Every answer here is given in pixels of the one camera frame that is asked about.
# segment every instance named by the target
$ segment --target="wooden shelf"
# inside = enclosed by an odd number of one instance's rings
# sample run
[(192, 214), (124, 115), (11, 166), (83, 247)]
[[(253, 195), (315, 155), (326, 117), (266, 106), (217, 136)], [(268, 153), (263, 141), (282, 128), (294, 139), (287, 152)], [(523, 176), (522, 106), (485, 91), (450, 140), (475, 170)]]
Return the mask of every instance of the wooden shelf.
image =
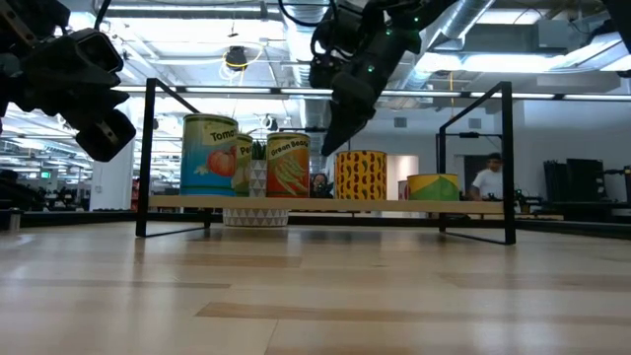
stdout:
[(310, 211), (390, 211), (502, 214), (502, 202), (368, 201), (319, 198), (150, 196), (150, 207), (273, 208)]

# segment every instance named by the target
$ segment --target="fluorescent light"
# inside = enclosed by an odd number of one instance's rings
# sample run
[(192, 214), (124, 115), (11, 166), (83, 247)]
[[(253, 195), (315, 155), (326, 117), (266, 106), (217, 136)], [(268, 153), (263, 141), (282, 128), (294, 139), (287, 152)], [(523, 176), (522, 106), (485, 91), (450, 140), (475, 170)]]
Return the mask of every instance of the fluorescent light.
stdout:
[[(481, 98), (486, 93), (471, 93), (472, 98)], [(502, 93), (495, 93), (491, 96), (492, 99), (502, 99)], [(513, 100), (552, 100), (554, 94), (529, 94), (529, 93), (513, 93)]]
[(488, 73), (543, 73), (554, 58), (526, 54), (473, 54), (462, 63), (462, 70)]
[(31, 139), (14, 138), (13, 140), (15, 141), (17, 145), (19, 145), (22, 148), (37, 149), (37, 150), (44, 150), (46, 148), (43, 144)]
[(126, 67), (123, 67), (120, 73), (126, 75), (131, 80), (140, 80), (134, 73), (131, 72), (131, 70), (127, 69)]
[(631, 95), (577, 94), (577, 95), (566, 95), (563, 98), (563, 100), (568, 100), (568, 101), (631, 102)]
[(457, 71), (462, 63), (457, 55), (427, 52), (414, 66), (418, 73), (434, 73), (439, 70)]
[(123, 93), (144, 93), (145, 92), (144, 86), (117, 86), (114, 89)]
[(11, 168), (16, 173), (39, 173), (39, 168)]
[(2, 125), (2, 129), (6, 132), (13, 132), (13, 133), (22, 133), (22, 134), (26, 134), (27, 132), (24, 129), (18, 128), (18, 127), (14, 127), (12, 125), (8, 125), (8, 124), (3, 124)]
[[(123, 93), (144, 93), (146, 87), (140, 85), (120, 85), (115, 87), (114, 89)], [(175, 87), (169, 87), (169, 89), (175, 91)], [(162, 88), (160, 87), (156, 87), (156, 91), (161, 93), (164, 92), (164, 90), (162, 90)]]
[(281, 94), (285, 95), (331, 95), (330, 89), (281, 89)]
[(554, 94), (528, 94), (528, 93), (515, 93), (513, 99), (528, 99), (528, 100), (552, 100)]
[(147, 59), (148, 62), (160, 65), (206, 65), (223, 62), (224, 58), (215, 59)]
[[(114, 11), (187, 11), (187, 12), (203, 12), (203, 11), (222, 11), (233, 13), (235, 11), (260, 11), (260, 7), (257, 6), (240, 6), (237, 10), (228, 7), (213, 6), (185, 6), (185, 5), (111, 5), (110, 10)], [(272, 14), (278, 14), (279, 10), (274, 8), (268, 8), (267, 12)]]
[(399, 98), (459, 98), (460, 92), (384, 90), (382, 96)]
[[(477, 99), (477, 98), (483, 97), (484, 94), (486, 94), (486, 93), (471, 93), (471, 97)], [(491, 95), (491, 98), (493, 98), (493, 99), (501, 99), (502, 98), (502, 94), (501, 93), (495, 93), (495, 94)]]
[(631, 54), (624, 56), (613, 63), (600, 69), (601, 71), (627, 71), (631, 70)]
[(187, 87), (189, 93), (201, 94), (271, 94), (269, 88), (234, 88), (234, 87)]

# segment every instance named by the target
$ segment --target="man in white shirt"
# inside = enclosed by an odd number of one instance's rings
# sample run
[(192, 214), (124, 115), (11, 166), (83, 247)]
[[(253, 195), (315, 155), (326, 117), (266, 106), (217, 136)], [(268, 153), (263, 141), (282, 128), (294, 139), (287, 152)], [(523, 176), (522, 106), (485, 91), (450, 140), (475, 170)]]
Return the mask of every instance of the man in white shirt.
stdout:
[(502, 155), (489, 154), (486, 169), (478, 173), (471, 184), (471, 198), (474, 201), (482, 201), (492, 195), (502, 199), (504, 196), (502, 186)]

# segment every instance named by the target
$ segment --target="yellow can with black pattern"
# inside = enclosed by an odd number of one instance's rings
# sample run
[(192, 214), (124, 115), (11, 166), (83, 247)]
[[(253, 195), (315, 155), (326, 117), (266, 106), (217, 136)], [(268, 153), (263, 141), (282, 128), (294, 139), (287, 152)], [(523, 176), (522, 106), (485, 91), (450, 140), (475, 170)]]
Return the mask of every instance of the yellow can with black pattern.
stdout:
[(387, 154), (349, 151), (335, 160), (335, 198), (386, 200)]

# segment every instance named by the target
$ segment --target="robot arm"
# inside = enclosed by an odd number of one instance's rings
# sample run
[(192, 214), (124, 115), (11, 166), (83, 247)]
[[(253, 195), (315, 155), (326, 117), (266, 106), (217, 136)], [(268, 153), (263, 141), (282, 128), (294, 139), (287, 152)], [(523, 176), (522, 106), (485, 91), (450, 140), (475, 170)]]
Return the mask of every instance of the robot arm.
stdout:
[(93, 29), (65, 32), (70, 11), (57, 0), (0, 0), (0, 117), (9, 102), (24, 111), (61, 114), (95, 160), (111, 160), (136, 130), (114, 109), (129, 96), (111, 90), (123, 63)]
[[(314, 88), (333, 90), (323, 155), (348, 141), (375, 115), (374, 105), (405, 51), (419, 53), (419, 32), (457, 0), (370, 0), (363, 10), (339, 1), (314, 32)], [(389, 15), (386, 21), (384, 13)], [(315, 53), (319, 43), (324, 53)]]

